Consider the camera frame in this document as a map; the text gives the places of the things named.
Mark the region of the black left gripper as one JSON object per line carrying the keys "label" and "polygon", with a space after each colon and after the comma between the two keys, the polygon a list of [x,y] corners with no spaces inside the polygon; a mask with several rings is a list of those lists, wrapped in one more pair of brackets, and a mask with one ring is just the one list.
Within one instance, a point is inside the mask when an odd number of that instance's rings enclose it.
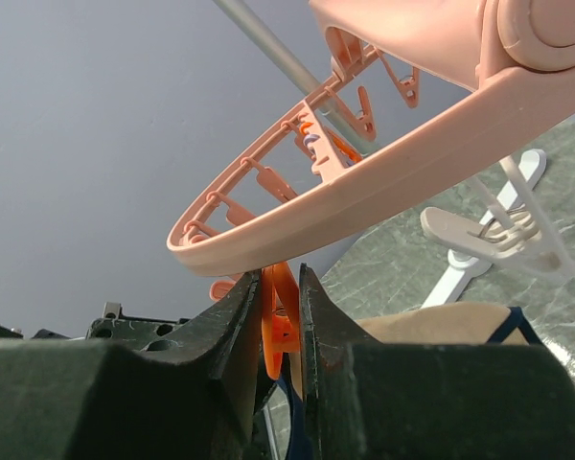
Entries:
{"label": "black left gripper", "polygon": [[40,329],[31,336],[31,339],[111,339],[133,350],[145,350],[151,342],[165,338],[188,321],[189,318],[163,320],[125,315],[120,303],[107,302],[104,305],[103,315],[91,323],[83,336],[69,337],[51,330]]}

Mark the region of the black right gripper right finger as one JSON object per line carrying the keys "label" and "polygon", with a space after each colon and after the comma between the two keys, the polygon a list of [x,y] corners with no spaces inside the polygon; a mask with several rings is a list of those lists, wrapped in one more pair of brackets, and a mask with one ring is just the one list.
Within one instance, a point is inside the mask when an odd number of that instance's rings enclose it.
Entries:
{"label": "black right gripper right finger", "polygon": [[575,459],[575,386],[543,345],[384,344],[300,269],[318,459]]}

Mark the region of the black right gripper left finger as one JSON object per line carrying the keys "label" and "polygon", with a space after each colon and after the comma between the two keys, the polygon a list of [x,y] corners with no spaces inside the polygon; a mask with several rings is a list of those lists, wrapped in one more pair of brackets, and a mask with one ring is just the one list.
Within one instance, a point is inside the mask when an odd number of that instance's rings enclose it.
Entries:
{"label": "black right gripper left finger", "polygon": [[0,338],[0,459],[239,459],[252,434],[261,275],[141,349]]}

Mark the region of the orange clothes clip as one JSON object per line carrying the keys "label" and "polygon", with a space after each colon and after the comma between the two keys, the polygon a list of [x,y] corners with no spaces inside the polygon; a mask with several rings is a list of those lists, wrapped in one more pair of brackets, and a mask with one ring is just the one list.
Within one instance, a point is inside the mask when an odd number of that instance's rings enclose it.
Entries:
{"label": "orange clothes clip", "polygon": [[262,272],[262,340],[267,375],[277,380],[283,354],[300,351],[299,287],[287,262]]}

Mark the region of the pink round clip hanger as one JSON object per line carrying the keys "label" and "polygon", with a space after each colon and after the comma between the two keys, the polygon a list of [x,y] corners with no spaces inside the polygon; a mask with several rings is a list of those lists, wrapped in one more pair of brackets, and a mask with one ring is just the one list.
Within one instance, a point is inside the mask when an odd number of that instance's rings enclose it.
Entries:
{"label": "pink round clip hanger", "polygon": [[[246,271],[301,256],[478,177],[509,209],[521,199],[499,161],[575,114],[575,1],[314,1],[330,77],[243,151],[167,238],[178,261],[222,296]],[[339,91],[375,62],[412,72],[408,106],[429,73],[468,96],[368,158],[322,125],[333,104],[376,136],[368,94],[352,112]],[[320,136],[312,162],[306,134]]]}

